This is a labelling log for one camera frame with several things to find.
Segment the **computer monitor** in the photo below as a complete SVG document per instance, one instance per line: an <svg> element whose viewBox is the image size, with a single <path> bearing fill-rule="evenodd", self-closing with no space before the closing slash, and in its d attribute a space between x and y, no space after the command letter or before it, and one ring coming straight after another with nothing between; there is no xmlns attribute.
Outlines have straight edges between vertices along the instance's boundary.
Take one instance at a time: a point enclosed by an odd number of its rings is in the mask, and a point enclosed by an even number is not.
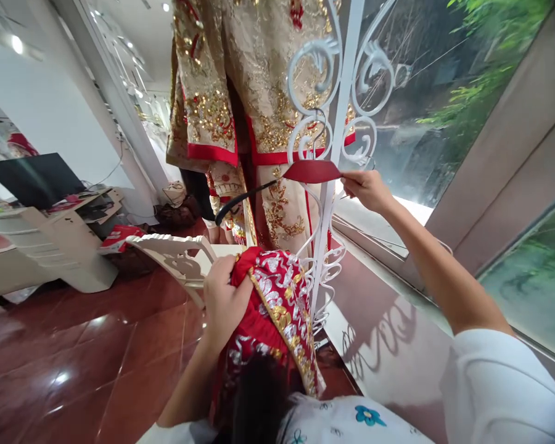
<svg viewBox="0 0 555 444"><path fill-rule="evenodd" d="M0 160L0 183L22 205L38 210L86 189L59 154Z"/></svg>

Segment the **glass pane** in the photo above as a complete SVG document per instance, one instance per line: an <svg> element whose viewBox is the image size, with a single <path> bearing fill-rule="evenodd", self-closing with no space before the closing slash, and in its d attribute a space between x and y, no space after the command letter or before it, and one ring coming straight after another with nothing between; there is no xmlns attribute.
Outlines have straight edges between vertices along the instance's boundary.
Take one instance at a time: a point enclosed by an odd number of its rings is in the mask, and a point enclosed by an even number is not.
<svg viewBox="0 0 555 444"><path fill-rule="evenodd" d="M366 2L363 36L384 5ZM551 8L550 0L397 0L373 36L395 73L384 108L373 117L377 144L367 168L376 168L393 195L425 224L452 181L489 113ZM366 79L359 97L373 109L391 82L387 70ZM354 153L368 128L356 129ZM342 157L341 170L357 164ZM378 215L355 199L336 214L366 234L407 251Z"/></svg>
<svg viewBox="0 0 555 444"><path fill-rule="evenodd" d="M555 352L555 210L480 280L510 324Z"/></svg>

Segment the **white ornate clothes rack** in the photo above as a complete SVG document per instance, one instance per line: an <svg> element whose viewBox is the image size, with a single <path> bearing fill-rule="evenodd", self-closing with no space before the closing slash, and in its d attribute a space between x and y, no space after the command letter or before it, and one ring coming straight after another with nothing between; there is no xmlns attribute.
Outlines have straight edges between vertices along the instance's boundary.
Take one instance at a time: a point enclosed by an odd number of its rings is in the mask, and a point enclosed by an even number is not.
<svg viewBox="0 0 555 444"><path fill-rule="evenodd" d="M294 161L294 145L298 134L303 131L309 123L319 121L325 125L327 146L323 153L317 158L329 159L337 165L340 156L343 155L346 159L359 164L360 167L363 168L374 153L374 148L376 146L376 124L372 116L380 111L387 103L395 86L395 71L392 64L384 51L380 48L377 38L375 37L372 39L378 24L380 24L387 12L391 9L395 0L387 0L381 5L380 11L366 30L361 44L360 28L364 12L364 0L342 2L340 17L342 21L346 23L346 26L344 26L345 35L342 35L342 27L340 26L337 8L333 0L323 1L327 7L329 20L331 21L335 36L330 36L326 39L312 40L306 43L294 54L288 67L287 86L290 99L296 110L303 116L290 135L287 151L288 163L291 165ZM312 57L319 70L322 70L326 64L326 78L323 82L315 85L315 90L318 93L323 93L331 87L331 93L321 106L322 109L329 109L328 120L324 117L325 113L323 113L323 119L320 120L316 109L304 108L295 94L293 81L294 70L298 61L308 56ZM388 71L390 75L387 92L380 103L375 107L363 109L358 103L357 95L358 93L365 93L368 91L369 86L367 80L374 78L381 70ZM337 75L335 80L333 78L334 71L337 71L335 73ZM356 112L356 117L352 121L346 123L345 120L350 97L351 104ZM372 135L367 134L363 136L363 146L358 149L357 153L349 154L343 146L345 135L352 126L360 122L372 129ZM306 151L306 156L303 151L304 148L312 142L309 136L304 136L300 139L298 145L298 154L300 158L314 156L314 153L310 150ZM302 186L307 191L308 195L315 199L319 209L318 226L298 252L298 254L300 254L308 244L314 242L313 257L302 259L301 263L308 270L306 273L306 283L311 291L312 297L311 317L313 318L313 330L317 331L320 327L324 326L326 321L325 309L327 304L335 297L335 289L330 286L328 282L341 272L340 262L345 255L346 248L343 242L338 239L332 228L332 216L335 207L335 200L333 199L335 182L329 181L323 183L321 185L320 197L305 184L302 184ZM329 251L327 251L328 231L331 231L333 239L340 244L340 246L330 249ZM316 301L321 288L325 291L326 302L322 307L317 309Z"/></svg>

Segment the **hand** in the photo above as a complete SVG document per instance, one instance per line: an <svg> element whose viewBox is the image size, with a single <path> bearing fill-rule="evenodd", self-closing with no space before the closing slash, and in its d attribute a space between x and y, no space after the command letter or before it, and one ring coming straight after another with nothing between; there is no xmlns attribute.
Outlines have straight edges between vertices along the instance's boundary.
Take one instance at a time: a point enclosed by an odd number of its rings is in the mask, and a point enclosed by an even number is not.
<svg viewBox="0 0 555 444"><path fill-rule="evenodd" d="M203 334L206 341L219 353L245 315L253 290L253 282L246 277L238 288L230 285L234 256L216 259L203 281L203 297L207 327Z"/></svg>
<svg viewBox="0 0 555 444"><path fill-rule="evenodd" d="M397 202L378 171L346 171L342 176L345 192L352 198L357 197L370 211L382 213Z"/></svg>

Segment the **blue flower print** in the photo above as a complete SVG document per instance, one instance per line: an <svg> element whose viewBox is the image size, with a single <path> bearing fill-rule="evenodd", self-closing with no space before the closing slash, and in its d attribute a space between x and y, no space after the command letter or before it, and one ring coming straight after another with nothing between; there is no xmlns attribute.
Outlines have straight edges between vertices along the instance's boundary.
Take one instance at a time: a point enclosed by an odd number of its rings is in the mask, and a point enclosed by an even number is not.
<svg viewBox="0 0 555 444"><path fill-rule="evenodd" d="M356 421L365 422L367 426L372 427L374 424L379 424L386 427L386 423L380 419L380 414L376 410L370 410L364 406L357 406Z"/></svg>
<svg viewBox="0 0 555 444"><path fill-rule="evenodd" d="M302 434L300 429L294 431L294 438L290 444L304 444L306 442L306 435Z"/></svg>

